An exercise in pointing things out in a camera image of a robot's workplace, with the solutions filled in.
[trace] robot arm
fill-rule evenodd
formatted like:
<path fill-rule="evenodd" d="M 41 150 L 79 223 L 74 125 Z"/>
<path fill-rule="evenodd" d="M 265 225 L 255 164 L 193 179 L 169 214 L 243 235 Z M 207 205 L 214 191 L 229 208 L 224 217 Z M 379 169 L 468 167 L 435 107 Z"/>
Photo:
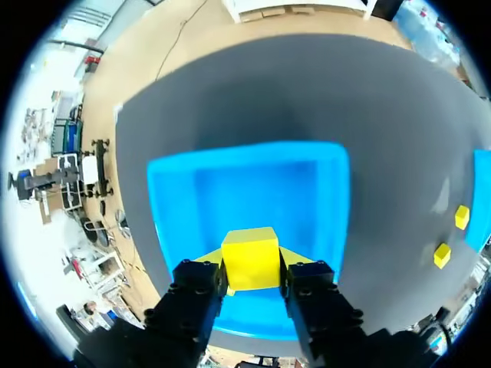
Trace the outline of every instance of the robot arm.
<path fill-rule="evenodd" d="M 361 310 L 354 309 L 333 284 L 334 272 L 323 261 L 281 262 L 280 291 L 295 323 L 302 351 L 311 367 L 419 367 L 437 358 L 415 333 L 367 336 Z M 117 320 L 110 330 L 96 329 L 79 344 L 78 366 L 194 368 L 206 349 L 228 282 L 225 265 L 182 261 L 174 282 L 152 310 L 145 330 Z"/>

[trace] person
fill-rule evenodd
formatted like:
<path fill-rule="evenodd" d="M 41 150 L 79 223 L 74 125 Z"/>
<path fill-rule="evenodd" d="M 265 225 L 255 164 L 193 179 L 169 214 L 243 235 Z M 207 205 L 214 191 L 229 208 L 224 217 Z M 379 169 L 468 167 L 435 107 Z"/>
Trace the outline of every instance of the person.
<path fill-rule="evenodd" d="M 111 309 L 111 305 L 104 301 L 103 299 L 100 299 L 99 301 L 88 301 L 87 303 L 84 304 L 84 311 L 87 313 L 89 316 L 92 316 L 94 312 L 99 312 L 100 314 L 106 314 L 109 312 Z"/>

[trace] cable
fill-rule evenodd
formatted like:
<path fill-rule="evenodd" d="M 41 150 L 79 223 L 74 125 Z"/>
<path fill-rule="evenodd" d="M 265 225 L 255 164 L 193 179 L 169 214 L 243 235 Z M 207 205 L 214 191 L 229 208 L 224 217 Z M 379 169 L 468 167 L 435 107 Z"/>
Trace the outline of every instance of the cable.
<path fill-rule="evenodd" d="M 160 75 L 160 72 L 162 71 L 162 67 L 163 65 L 165 64 L 165 62 L 167 61 L 167 58 L 169 57 L 170 53 L 172 52 L 172 50 L 176 47 L 176 44 L 177 42 L 179 41 L 180 37 L 181 37 L 181 33 L 183 33 L 183 29 L 184 27 L 186 27 L 186 25 L 191 21 L 191 19 L 194 18 L 194 16 L 199 12 L 199 10 L 201 10 L 201 8 L 203 6 L 205 6 L 205 4 L 208 2 L 208 0 L 205 0 L 204 2 L 201 3 L 201 5 L 197 8 L 197 10 L 194 11 L 194 13 L 191 14 L 191 16 L 186 19 L 185 21 L 182 21 L 181 22 L 181 28 L 179 30 L 179 33 L 177 34 L 177 37 L 176 37 L 176 40 L 174 41 L 174 43 L 172 44 L 172 46 L 170 47 L 170 49 L 168 50 L 165 58 L 162 60 L 162 63 L 160 64 L 160 67 L 159 67 L 159 71 L 157 72 L 157 75 L 155 76 L 155 81 L 157 79 L 159 79 L 159 75 Z"/>
<path fill-rule="evenodd" d="M 422 329 L 419 332 L 419 335 L 423 336 L 432 328 L 438 328 L 443 332 L 443 335 L 445 336 L 445 340 L 447 341 L 447 349 L 449 349 L 450 346 L 452 346 L 452 337 L 450 336 L 450 332 L 448 331 L 448 329 L 438 320 L 434 320 L 430 324 L 428 324 L 424 329 Z"/>

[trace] table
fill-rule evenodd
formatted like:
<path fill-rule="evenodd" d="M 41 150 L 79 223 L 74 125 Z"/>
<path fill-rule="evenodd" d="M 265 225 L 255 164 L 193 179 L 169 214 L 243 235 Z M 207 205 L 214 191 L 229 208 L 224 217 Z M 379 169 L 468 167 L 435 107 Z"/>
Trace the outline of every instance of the table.
<path fill-rule="evenodd" d="M 116 139 L 127 221 L 161 295 L 170 274 L 150 212 L 147 164 L 190 150 L 275 140 L 346 147 L 351 214 L 340 289 L 364 311 L 368 334 L 404 329 L 436 312 L 478 257 L 453 215 L 472 203 L 473 151 L 491 143 L 490 111 L 411 51 L 322 34 L 241 44 L 189 63 L 127 101 Z M 433 252 L 442 241 L 452 259 L 440 270 Z M 214 331 L 210 343 L 299 355 L 295 341 Z"/>
<path fill-rule="evenodd" d="M 368 0 L 367 4 L 361 0 L 222 0 L 222 3 L 232 16 L 233 21 L 240 23 L 241 13 L 285 5 L 325 5 L 351 8 L 363 11 L 363 19 L 368 20 L 377 0 Z"/>

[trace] blue bin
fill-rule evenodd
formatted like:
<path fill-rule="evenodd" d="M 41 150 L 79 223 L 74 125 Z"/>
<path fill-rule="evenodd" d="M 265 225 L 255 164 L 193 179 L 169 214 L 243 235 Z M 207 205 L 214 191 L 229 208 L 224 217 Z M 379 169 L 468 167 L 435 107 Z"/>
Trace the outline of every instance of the blue bin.
<path fill-rule="evenodd" d="M 277 142 L 155 159 L 147 170 L 150 206 L 169 271 L 220 248 L 230 230 L 272 226 L 281 246 L 341 272 L 349 214 L 344 147 Z M 296 340 L 278 288 L 226 297 L 214 328 Z"/>
<path fill-rule="evenodd" d="M 480 252 L 491 235 L 491 151 L 474 151 L 474 194 L 466 243 Z"/>

